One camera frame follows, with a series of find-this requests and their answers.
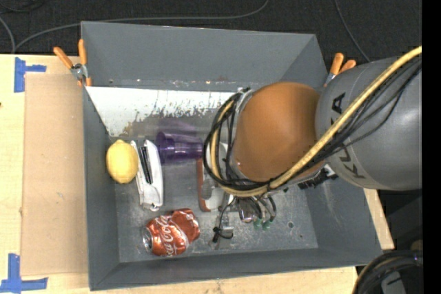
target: purple cup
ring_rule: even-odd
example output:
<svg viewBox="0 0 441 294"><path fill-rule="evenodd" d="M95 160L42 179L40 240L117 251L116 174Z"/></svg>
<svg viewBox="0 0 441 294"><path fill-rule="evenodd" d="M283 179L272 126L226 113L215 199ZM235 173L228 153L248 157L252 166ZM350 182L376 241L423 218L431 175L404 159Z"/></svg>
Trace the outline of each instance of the purple cup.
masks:
<svg viewBox="0 0 441 294"><path fill-rule="evenodd" d="M154 144L158 147L161 163L199 159L203 155L202 139L183 134L159 132Z"/></svg>

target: lemon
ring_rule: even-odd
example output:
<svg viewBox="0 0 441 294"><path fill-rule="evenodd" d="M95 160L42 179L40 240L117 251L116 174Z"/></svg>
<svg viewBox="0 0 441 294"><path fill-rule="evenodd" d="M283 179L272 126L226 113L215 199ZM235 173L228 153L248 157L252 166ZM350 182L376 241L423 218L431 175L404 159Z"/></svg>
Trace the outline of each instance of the lemon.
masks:
<svg viewBox="0 0 441 294"><path fill-rule="evenodd" d="M126 184L138 172L138 152L131 144L117 140L107 150L105 163L110 176L115 181Z"/></svg>

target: crushed soda can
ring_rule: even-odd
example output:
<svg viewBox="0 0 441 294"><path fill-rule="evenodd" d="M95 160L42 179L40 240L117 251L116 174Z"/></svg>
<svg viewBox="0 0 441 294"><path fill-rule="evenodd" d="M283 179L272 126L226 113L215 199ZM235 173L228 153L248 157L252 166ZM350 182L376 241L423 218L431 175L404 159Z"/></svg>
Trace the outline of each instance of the crushed soda can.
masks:
<svg viewBox="0 0 441 294"><path fill-rule="evenodd" d="M154 255L169 257L182 254L199 234L193 211L177 209L151 219L143 229L143 243Z"/></svg>

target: gray plastic bin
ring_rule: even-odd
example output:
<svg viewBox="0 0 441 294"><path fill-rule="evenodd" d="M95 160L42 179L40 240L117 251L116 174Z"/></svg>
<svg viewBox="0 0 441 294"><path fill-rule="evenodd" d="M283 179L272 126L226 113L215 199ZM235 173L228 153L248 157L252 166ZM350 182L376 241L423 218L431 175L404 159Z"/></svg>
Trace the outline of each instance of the gray plastic bin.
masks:
<svg viewBox="0 0 441 294"><path fill-rule="evenodd" d="M150 92L185 92L195 99L197 92L209 92L210 102L218 95L215 101L222 103L245 85L296 81L322 87L327 71L314 35L83 22L81 36L93 80L92 89L83 90L92 290L356 266L382 253L364 191L340 178L276 195L278 216L266 231L231 213L234 237L215 250L209 242L218 212L198 208L192 161L163 166L164 205L156 213L140 206L134 182L118 185L106 171L105 153L117 138L153 138L170 121L178 130L192 126L193 134L207 133L216 104L204 106L201 99L195 109L180 109L175 98L158 99L143 112L142 97ZM130 129L122 130L126 125ZM141 228L180 207L195 212L200 238L175 258L148 253Z"/></svg>

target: metal clamp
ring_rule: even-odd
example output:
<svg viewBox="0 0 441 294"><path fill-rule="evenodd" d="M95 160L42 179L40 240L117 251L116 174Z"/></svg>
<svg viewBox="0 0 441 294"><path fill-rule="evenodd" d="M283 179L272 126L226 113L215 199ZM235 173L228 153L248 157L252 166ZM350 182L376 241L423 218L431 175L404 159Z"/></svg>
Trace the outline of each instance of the metal clamp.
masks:
<svg viewBox="0 0 441 294"><path fill-rule="evenodd" d="M78 42L78 51L80 56L80 63L73 64L66 53L60 47L54 47L54 53L63 64L70 70L72 75L74 75L80 86L92 86L92 79L89 75L89 70L87 67L88 58L85 53L84 40L80 39Z"/></svg>

